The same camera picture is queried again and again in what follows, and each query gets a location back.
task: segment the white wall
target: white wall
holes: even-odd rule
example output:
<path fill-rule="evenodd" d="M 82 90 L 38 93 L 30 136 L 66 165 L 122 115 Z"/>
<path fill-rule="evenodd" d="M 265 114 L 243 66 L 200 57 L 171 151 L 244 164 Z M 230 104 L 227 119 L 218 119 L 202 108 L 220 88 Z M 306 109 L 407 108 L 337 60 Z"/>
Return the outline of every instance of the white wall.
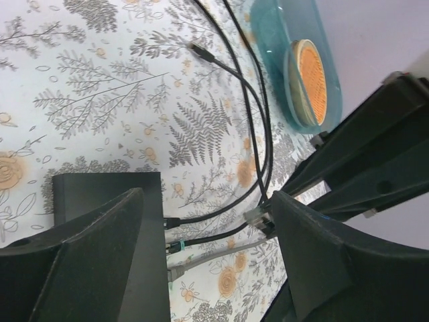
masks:
<path fill-rule="evenodd" d="M 343 117 L 390 72 L 429 78 L 429 0 L 316 0 L 343 91 Z M 429 195 L 348 224 L 429 249 Z"/>

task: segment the white tablecloth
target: white tablecloth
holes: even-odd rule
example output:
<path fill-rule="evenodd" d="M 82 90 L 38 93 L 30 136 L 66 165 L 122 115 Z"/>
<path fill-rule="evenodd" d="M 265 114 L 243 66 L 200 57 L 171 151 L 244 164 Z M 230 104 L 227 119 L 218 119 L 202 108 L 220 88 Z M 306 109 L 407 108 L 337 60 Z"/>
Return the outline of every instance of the white tablecloth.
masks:
<path fill-rule="evenodd" d="M 252 2 L 231 3 L 254 44 Z M 222 1 L 204 4 L 258 89 L 253 63 Z M 233 67 L 225 45 L 191 0 L 22 0 L 4 5 L 0 16 L 2 246 L 53 226 L 51 178 L 59 173 L 160 171 L 164 215 L 173 217 L 217 210 L 253 184 L 241 86 L 186 49 L 194 40 Z M 308 138 L 289 130 L 268 87 L 274 190 L 310 150 Z M 265 138 L 254 102 L 252 108 L 263 156 Z M 319 193 L 307 193 L 303 201 Z M 256 191 L 232 211 L 166 237 L 191 239 L 230 230 L 259 196 Z M 168 265 L 258 236 L 246 229 L 193 246 L 168 257 Z M 285 278 L 276 239 L 219 258 L 171 285 L 172 320 L 259 321 Z"/>

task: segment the floral tablecloth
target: floral tablecloth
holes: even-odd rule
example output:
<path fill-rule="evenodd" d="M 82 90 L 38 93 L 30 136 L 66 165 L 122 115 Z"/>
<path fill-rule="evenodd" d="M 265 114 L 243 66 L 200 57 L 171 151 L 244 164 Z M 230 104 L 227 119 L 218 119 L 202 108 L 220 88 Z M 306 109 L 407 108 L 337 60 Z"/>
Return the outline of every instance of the floral tablecloth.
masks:
<path fill-rule="evenodd" d="M 253 0 L 231 1 L 249 40 Z M 222 1 L 205 0 L 258 88 L 253 63 Z M 21 0 L 0 20 L 0 243 L 53 226 L 52 183 L 64 172 L 162 173 L 165 216 L 221 208 L 255 180 L 239 83 L 186 49 L 194 40 L 230 66 L 217 33 L 191 0 Z M 278 189 L 307 139 L 292 133 L 269 86 Z M 253 102 L 261 157 L 264 136 Z M 312 200 L 319 190 L 302 196 Z M 248 201 L 167 239 L 238 226 Z M 246 229 L 170 256 L 168 264 L 254 242 Z M 173 321 L 259 321 L 286 271 L 277 241 L 201 265 L 170 287 Z"/>

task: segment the blue plastic container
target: blue plastic container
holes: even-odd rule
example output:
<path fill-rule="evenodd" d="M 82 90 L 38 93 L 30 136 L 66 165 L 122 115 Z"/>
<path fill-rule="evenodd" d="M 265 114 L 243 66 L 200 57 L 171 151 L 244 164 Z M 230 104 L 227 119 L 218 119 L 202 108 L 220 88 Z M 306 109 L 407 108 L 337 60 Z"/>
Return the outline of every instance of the blue plastic container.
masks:
<path fill-rule="evenodd" d="M 341 120 L 343 99 L 340 82 L 314 0 L 255 0 L 250 15 L 257 46 L 288 123 L 294 130 L 305 134 L 318 134 L 334 129 Z M 296 115 L 290 92 L 288 69 L 292 66 L 295 69 L 295 75 L 299 75 L 292 42 L 303 39 L 309 39 L 316 45 L 323 63 L 327 110 L 321 125 L 306 125 L 300 120 Z M 304 88 L 302 79 L 300 76 L 298 78 L 301 87 Z M 310 106 L 307 93 L 305 98 Z M 312 116 L 314 123 L 317 124 L 313 113 Z"/>

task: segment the floral pattern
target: floral pattern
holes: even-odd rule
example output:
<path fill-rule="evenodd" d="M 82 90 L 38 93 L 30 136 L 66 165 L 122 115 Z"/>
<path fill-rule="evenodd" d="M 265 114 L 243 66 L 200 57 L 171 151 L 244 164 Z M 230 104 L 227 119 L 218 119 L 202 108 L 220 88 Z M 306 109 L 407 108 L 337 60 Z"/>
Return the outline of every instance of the floral pattern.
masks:
<path fill-rule="evenodd" d="M 251 44 L 254 0 L 230 0 Z M 253 62 L 222 0 L 202 0 L 219 21 L 246 79 L 259 88 Z M 223 208 L 255 182 L 265 137 L 251 112 L 253 154 L 237 79 L 187 49 L 194 41 L 232 66 L 225 44 L 192 0 L 26 0 L 0 20 L 0 245 L 53 225 L 52 177 L 67 172 L 162 173 L 164 214 L 197 217 Z M 310 153 L 290 131 L 267 84 L 274 166 L 269 193 Z M 317 186 L 300 196 L 309 203 Z M 245 202 L 207 221 L 166 233 L 167 240 L 206 237 L 242 222 Z M 247 228 L 186 248 L 168 265 L 255 242 Z M 173 322 L 259 321 L 286 278 L 276 239 L 207 262 L 170 285 Z"/>

